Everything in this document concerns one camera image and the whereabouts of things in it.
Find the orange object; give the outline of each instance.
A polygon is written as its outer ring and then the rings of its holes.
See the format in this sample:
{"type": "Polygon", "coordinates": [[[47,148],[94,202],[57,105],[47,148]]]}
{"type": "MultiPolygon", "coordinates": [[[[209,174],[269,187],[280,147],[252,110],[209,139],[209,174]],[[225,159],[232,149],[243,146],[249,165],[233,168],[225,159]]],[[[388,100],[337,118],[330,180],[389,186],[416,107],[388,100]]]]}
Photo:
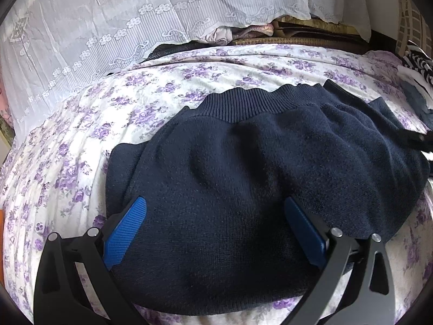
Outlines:
{"type": "Polygon", "coordinates": [[[0,210],[0,283],[4,286],[3,275],[3,227],[4,227],[4,213],[0,210]]]}

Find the lace pattern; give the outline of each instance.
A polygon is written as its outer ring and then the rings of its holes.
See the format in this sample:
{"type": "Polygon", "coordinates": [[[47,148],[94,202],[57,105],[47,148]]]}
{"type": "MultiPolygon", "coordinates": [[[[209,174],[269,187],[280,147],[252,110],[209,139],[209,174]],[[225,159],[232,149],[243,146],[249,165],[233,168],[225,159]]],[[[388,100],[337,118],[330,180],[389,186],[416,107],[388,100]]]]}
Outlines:
{"type": "Polygon", "coordinates": [[[331,0],[18,0],[0,28],[1,62],[17,140],[57,104],[160,44],[201,40],[222,25],[263,25],[319,10],[331,0]]]}

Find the blue gripper pad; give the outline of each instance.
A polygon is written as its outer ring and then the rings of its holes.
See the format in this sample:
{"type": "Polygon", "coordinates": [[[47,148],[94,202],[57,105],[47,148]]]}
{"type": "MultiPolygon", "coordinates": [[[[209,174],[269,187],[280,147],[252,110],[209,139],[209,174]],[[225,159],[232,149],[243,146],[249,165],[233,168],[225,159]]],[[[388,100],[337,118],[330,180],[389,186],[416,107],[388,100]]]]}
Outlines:
{"type": "Polygon", "coordinates": [[[284,201],[284,214],[310,264],[323,269],[326,265],[326,243],[292,197],[284,201]]]}
{"type": "Polygon", "coordinates": [[[108,270],[120,264],[129,245],[146,218],[146,200],[138,197],[104,244],[103,261],[108,270]]]}

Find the navy sweater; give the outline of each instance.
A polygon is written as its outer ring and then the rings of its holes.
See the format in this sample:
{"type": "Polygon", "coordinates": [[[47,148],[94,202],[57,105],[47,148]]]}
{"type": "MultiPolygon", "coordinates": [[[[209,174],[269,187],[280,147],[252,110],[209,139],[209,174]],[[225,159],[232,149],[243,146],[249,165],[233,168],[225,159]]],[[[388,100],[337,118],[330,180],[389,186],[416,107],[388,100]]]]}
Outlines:
{"type": "Polygon", "coordinates": [[[331,81],[272,93],[235,88],[185,107],[147,143],[111,153],[107,215],[136,194],[147,216],[113,267],[141,306],[227,313],[302,295],[316,281],[283,213],[296,196],[331,227],[389,240],[427,181],[382,98],[331,81]]]}

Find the striped cloth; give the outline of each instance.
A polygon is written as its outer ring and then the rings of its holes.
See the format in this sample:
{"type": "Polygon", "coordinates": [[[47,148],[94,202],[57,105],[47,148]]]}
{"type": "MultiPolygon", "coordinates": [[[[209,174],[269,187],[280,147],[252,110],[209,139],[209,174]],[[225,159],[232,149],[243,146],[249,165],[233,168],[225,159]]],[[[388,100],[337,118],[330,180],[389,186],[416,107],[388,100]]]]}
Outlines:
{"type": "Polygon", "coordinates": [[[433,60],[412,41],[408,41],[408,51],[403,56],[403,66],[419,72],[433,86],[433,60]]]}

